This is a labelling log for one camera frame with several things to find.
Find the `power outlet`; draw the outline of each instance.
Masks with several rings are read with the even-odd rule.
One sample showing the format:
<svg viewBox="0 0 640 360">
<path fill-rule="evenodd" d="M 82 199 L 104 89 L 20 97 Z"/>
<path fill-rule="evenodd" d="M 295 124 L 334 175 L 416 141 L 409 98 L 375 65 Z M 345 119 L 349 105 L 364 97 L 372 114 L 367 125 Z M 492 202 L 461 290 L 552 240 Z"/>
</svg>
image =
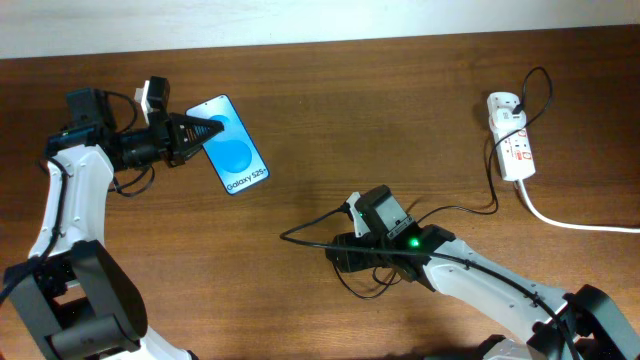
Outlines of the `power outlet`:
<svg viewBox="0 0 640 360">
<path fill-rule="evenodd" d="M 527 122 L 524 111 L 513 114 L 513 109 L 520 103 L 517 95 L 507 92 L 497 92 L 489 95 L 487 107 L 489 110 L 489 127 L 493 132 L 494 143 L 511 132 L 522 129 Z M 533 155 L 529 136 L 526 129 L 503 140 L 496 149 L 500 172 L 505 181 L 526 179 L 535 174 Z"/>
</svg>

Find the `white wall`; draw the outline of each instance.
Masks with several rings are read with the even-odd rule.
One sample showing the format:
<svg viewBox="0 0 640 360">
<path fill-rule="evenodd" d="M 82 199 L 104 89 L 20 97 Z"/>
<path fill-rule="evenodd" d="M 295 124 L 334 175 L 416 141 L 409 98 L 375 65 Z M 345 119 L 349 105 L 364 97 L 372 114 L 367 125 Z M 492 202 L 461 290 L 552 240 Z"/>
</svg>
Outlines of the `white wall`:
<svg viewBox="0 0 640 360">
<path fill-rule="evenodd" d="M 2 0 L 0 58 L 638 23 L 640 0 Z"/>
</svg>

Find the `robotic arm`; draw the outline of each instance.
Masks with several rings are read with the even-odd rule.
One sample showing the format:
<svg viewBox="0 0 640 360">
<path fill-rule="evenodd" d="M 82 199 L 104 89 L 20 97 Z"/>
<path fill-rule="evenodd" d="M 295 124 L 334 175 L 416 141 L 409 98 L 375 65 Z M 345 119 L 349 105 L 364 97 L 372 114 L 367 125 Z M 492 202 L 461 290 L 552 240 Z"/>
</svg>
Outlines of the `robotic arm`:
<svg viewBox="0 0 640 360">
<path fill-rule="evenodd" d="M 9 298 L 47 359 L 197 359 L 148 326 L 140 293 L 104 249 L 105 201 L 115 172 L 159 160 L 182 165 L 224 127 L 168 114 L 164 78 L 152 77 L 142 93 L 144 129 L 117 132 L 109 93 L 83 89 L 67 94 L 72 122 L 48 139 L 42 227 L 29 260 L 4 279 L 15 286 Z M 73 286 L 86 296 L 59 303 Z"/>
<path fill-rule="evenodd" d="M 522 343 L 504 337 L 489 340 L 485 359 L 634 359 L 640 337 L 613 301 L 585 285 L 578 293 L 525 279 L 486 259 L 453 233 L 436 225 L 421 228 L 385 185 L 345 208 L 354 232 L 338 235 L 326 257 L 341 272 L 392 268 L 409 282 L 458 298 L 502 324 Z M 418 256 L 342 251 L 350 246 L 385 249 Z M 558 329 L 564 328 L 568 336 Z M 582 339 L 593 335 L 592 339 Z M 572 354 L 569 344 L 580 349 Z"/>
</svg>

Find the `white cable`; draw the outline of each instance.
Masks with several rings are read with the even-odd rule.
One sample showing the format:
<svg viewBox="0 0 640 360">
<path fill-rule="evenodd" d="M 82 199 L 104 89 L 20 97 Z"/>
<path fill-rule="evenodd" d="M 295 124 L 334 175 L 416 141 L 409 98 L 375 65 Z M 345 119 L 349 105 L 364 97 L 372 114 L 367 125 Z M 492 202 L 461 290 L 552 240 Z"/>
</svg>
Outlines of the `white cable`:
<svg viewBox="0 0 640 360">
<path fill-rule="evenodd" d="M 615 227 L 615 226 L 576 225 L 576 224 L 567 224 L 567 223 L 551 220 L 546 216 L 540 214 L 538 210 L 536 210 L 536 208 L 533 207 L 531 200 L 529 200 L 529 195 L 527 194 L 527 189 L 525 189 L 524 181 L 522 181 L 522 179 L 516 180 L 513 183 L 513 185 L 516 187 L 516 189 L 520 191 L 520 194 L 522 195 L 524 202 L 527 204 L 529 211 L 531 211 L 531 213 L 535 215 L 538 219 L 546 222 L 547 224 L 555 225 L 555 226 L 559 226 L 567 229 L 574 229 L 574 230 L 611 231 L 611 232 L 640 234 L 640 229 L 623 228 L 623 227 Z"/>
</svg>

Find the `brown wooden surface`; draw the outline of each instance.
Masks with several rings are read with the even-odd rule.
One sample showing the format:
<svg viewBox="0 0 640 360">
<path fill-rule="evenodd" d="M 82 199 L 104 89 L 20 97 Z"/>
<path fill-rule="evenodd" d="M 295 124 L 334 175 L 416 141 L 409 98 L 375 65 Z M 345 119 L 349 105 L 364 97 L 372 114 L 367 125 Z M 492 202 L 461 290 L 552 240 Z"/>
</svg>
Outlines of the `brown wooden surface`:
<svg viewBox="0 0 640 360">
<path fill-rule="evenodd" d="M 64 94 L 91 86 L 133 94 L 171 82 L 170 110 L 228 94 L 271 178 L 225 193 L 204 154 L 156 166 L 150 191 L 108 195 L 107 249 L 141 291 L 150 324 L 201 359 L 378 358 L 475 346 L 506 330 L 475 309 L 402 283 L 374 301 L 350 295 L 324 253 L 278 240 L 353 191 L 387 184 L 416 216 L 485 205 L 486 97 L 520 92 L 544 65 L 556 100 L 532 126 L 538 209 L 576 223 L 640 222 L 638 27 L 433 36 L 313 45 L 0 61 L 0 264 L 24 261 L 48 179 L 34 166 L 68 121 Z M 546 96 L 532 80 L 531 108 Z M 129 119 L 126 109 L 119 118 Z M 606 291 L 640 330 L 640 237 L 564 230 L 530 215 L 495 175 L 501 209 L 432 222 L 537 281 Z M 346 216 L 305 231 L 330 241 Z M 347 276 L 368 286 L 369 274 Z M 7 359 L 40 358 L 13 306 L 0 312 Z"/>
</svg>

